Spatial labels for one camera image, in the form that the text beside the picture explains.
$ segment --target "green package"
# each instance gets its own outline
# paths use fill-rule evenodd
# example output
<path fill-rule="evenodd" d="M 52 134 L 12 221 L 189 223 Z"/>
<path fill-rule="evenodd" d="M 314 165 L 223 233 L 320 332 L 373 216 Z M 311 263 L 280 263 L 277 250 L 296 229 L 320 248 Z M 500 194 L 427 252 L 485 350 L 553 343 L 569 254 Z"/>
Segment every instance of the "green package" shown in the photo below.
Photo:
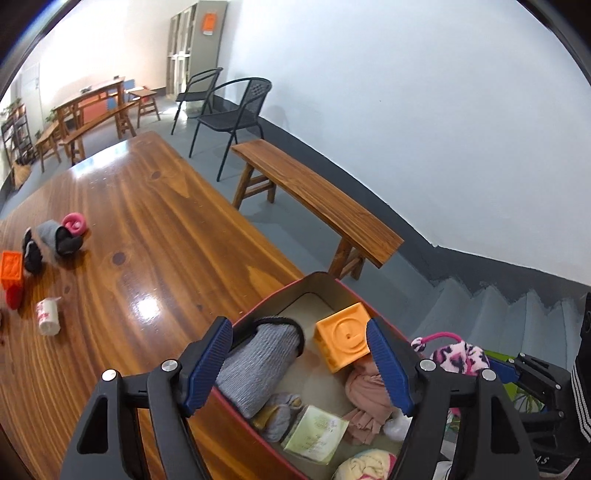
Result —
<path fill-rule="evenodd" d="M 348 425 L 347 420 L 308 405 L 298 415 L 281 446 L 286 452 L 328 465 Z"/>

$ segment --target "orange cube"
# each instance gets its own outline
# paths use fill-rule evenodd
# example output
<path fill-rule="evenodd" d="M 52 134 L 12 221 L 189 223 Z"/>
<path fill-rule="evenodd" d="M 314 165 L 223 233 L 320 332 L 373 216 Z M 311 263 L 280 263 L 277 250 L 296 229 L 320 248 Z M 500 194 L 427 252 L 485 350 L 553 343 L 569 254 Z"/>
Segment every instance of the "orange cube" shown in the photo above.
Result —
<path fill-rule="evenodd" d="M 362 303 L 356 303 L 316 323 L 314 341 L 331 373 L 369 353 L 365 329 L 370 317 Z"/>
<path fill-rule="evenodd" d="M 22 288 L 22 253 L 5 250 L 0 262 L 0 281 L 4 290 L 13 285 Z"/>

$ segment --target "pink tape roll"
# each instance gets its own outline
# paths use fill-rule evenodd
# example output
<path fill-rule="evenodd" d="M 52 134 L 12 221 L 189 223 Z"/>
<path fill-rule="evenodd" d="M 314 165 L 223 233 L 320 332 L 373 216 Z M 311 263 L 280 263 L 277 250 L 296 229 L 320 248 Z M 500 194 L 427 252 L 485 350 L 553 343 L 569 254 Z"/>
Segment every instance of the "pink tape roll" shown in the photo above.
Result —
<path fill-rule="evenodd" d="M 78 212 L 68 213 L 61 221 L 61 224 L 74 236 L 80 236 L 86 232 L 86 219 L 84 215 Z"/>

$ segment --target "chair seat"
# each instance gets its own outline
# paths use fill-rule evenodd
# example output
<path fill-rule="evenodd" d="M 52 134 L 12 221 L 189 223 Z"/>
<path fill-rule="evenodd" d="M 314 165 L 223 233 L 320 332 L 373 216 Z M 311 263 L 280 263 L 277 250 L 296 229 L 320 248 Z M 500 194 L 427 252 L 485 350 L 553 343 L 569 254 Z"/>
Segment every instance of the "chair seat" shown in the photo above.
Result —
<path fill-rule="evenodd" d="M 211 113 L 210 115 L 202 115 L 199 121 L 203 125 L 207 125 L 216 132 L 229 132 L 234 129 L 236 120 L 238 119 L 239 110 L 231 110 L 230 112 Z M 240 123 L 236 130 L 241 128 L 254 127 L 256 125 L 256 117 L 248 110 L 244 110 Z"/>
<path fill-rule="evenodd" d="M 183 101 L 184 93 L 179 93 L 177 96 L 177 102 Z M 184 98 L 185 102 L 198 102 L 199 100 L 205 100 L 207 98 L 207 92 L 187 92 L 187 96 Z"/>

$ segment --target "gray knitted sleeve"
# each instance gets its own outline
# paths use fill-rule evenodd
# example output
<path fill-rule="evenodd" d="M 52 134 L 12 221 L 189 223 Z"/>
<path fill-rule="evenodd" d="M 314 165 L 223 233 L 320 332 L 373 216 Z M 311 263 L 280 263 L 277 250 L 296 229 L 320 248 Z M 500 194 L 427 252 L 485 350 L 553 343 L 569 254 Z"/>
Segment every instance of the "gray knitted sleeve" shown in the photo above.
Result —
<path fill-rule="evenodd" d="M 299 343 L 293 325 L 259 325 L 250 343 L 224 362 L 217 376 L 218 388 L 251 419 L 296 359 Z"/>

